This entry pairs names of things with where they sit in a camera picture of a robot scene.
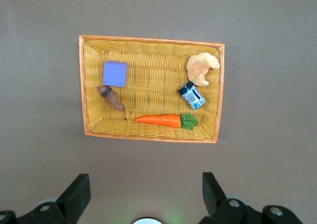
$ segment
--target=jar lid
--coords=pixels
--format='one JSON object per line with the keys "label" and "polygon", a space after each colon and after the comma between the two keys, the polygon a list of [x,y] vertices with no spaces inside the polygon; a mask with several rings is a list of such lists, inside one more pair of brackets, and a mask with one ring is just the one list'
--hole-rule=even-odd
{"label": "jar lid", "polygon": [[191,81],[188,81],[186,83],[184,83],[179,89],[178,89],[178,92],[180,93],[180,95],[183,95],[186,93],[186,91],[188,89],[190,89],[191,87],[193,87],[194,84],[191,82]]}

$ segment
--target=gray floor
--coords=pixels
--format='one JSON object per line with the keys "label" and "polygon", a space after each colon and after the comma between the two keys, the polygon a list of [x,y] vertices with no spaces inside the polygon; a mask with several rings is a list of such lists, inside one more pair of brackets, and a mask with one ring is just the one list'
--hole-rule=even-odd
{"label": "gray floor", "polygon": [[[0,210],[22,215],[89,173],[80,224],[207,215],[202,172],[261,210],[317,223],[317,0],[0,0]],[[80,34],[223,42],[215,145],[84,135]]]}

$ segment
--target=purple sponge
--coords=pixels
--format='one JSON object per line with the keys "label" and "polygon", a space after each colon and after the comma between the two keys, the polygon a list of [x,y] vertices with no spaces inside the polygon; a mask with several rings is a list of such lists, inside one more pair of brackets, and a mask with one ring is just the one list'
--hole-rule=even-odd
{"label": "purple sponge", "polygon": [[108,60],[104,66],[104,85],[124,87],[127,82],[128,63]]}

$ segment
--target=carrot leaf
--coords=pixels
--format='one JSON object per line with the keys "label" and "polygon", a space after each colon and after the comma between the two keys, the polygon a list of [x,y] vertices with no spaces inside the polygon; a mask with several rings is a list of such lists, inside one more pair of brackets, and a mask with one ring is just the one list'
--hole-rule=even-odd
{"label": "carrot leaf", "polygon": [[182,128],[193,130],[194,126],[198,124],[197,118],[195,118],[191,113],[183,114],[181,116]]}

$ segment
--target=toy croissant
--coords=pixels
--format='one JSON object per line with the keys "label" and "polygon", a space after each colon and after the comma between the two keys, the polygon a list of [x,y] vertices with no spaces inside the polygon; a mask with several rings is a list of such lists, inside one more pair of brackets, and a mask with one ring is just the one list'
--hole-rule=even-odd
{"label": "toy croissant", "polygon": [[215,56],[207,52],[191,56],[186,65],[188,79],[197,86],[207,86],[209,82],[205,80],[205,75],[209,68],[219,69],[220,64]]}

